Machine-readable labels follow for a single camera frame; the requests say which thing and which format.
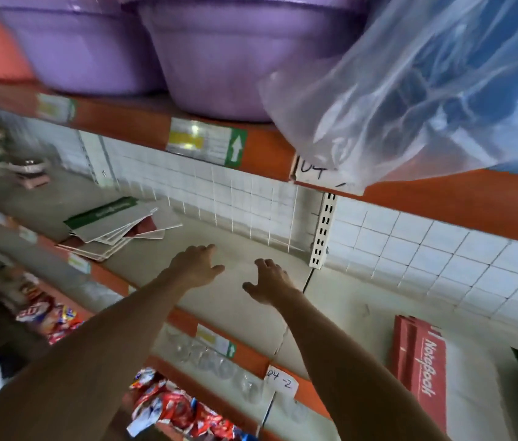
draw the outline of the right hand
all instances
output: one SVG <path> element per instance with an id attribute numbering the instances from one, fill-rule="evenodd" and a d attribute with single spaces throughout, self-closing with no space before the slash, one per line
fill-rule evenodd
<path id="1" fill-rule="evenodd" d="M 287 271 L 276 265 L 273 260 L 256 259 L 259 280 L 254 285 L 250 281 L 242 284 L 242 289 L 257 302 L 273 305 L 277 298 L 290 293 L 301 292 L 293 285 Z"/>

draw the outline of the green arrow sticker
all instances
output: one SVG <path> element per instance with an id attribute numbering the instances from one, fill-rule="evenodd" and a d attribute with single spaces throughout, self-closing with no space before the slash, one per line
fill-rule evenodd
<path id="1" fill-rule="evenodd" d="M 233 128 L 228 141 L 228 151 L 226 152 L 226 167 L 238 167 L 242 161 L 242 154 L 247 143 L 247 131 Z"/>

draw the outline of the plastic bag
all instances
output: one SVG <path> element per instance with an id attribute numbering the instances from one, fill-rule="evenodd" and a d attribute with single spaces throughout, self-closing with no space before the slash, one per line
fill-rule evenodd
<path id="1" fill-rule="evenodd" d="M 364 188 L 518 159 L 518 0 L 391 0 L 342 57 L 259 86 L 314 166 Z"/>

